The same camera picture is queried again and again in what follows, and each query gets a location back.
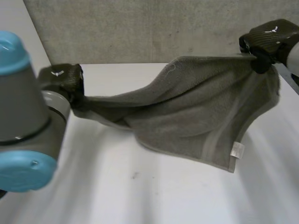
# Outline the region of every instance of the towel label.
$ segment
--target towel label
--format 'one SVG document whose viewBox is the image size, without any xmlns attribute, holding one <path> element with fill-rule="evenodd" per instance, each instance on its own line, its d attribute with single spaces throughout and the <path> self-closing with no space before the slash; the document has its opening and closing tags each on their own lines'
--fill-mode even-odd
<svg viewBox="0 0 299 224">
<path fill-rule="evenodd" d="M 235 141 L 230 155 L 238 159 L 241 159 L 244 153 L 244 149 L 245 146 L 243 144 Z"/>
</svg>

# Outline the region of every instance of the towel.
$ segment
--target towel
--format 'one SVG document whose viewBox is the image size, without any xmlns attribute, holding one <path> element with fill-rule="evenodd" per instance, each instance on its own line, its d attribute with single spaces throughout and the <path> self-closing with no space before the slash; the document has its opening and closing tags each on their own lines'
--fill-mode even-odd
<svg viewBox="0 0 299 224">
<path fill-rule="evenodd" d="M 234 142 L 279 100 L 279 77 L 252 56 L 183 56 L 149 85 L 112 97 L 83 97 L 76 116 L 129 129 L 145 147 L 234 172 Z"/>
</svg>

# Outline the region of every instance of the white table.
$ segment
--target white table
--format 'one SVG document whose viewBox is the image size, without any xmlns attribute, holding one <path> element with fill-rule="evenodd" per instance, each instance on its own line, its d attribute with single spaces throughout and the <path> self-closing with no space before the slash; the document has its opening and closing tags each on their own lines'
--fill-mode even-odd
<svg viewBox="0 0 299 224">
<path fill-rule="evenodd" d="M 47 66 L 23 3 L 1 4 L 13 11 L 0 7 L 1 18 L 11 21 L 6 29 L 23 38 L 35 69 Z M 86 95 L 140 88 L 163 66 L 83 65 Z M 71 115 L 55 178 L 40 191 L 2 198 L 0 223 L 297 224 L 298 115 L 299 96 L 282 80 L 279 105 L 246 132 L 245 153 L 234 174 L 152 152 L 128 131 Z"/>
</svg>

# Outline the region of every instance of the blue joint cover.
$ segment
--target blue joint cover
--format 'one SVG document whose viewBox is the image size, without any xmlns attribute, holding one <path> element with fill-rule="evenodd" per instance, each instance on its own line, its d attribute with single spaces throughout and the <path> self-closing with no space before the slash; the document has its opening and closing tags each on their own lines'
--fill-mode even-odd
<svg viewBox="0 0 299 224">
<path fill-rule="evenodd" d="M 14 33 L 0 30 L 0 76 L 14 74 L 30 66 L 30 57 L 21 39 Z"/>
<path fill-rule="evenodd" d="M 0 152 L 0 189 L 11 192 L 38 190 L 46 186 L 57 161 L 36 151 Z"/>
</svg>

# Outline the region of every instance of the gray backdrop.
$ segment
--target gray backdrop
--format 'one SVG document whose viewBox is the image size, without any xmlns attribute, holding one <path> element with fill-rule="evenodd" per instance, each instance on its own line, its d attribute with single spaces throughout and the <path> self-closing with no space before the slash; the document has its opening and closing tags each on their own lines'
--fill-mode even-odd
<svg viewBox="0 0 299 224">
<path fill-rule="evenodd" d="M 238 38 L 296 0 L 24 0 L 52 63 L 162 63 L 239 51 Z"/>
</svg>

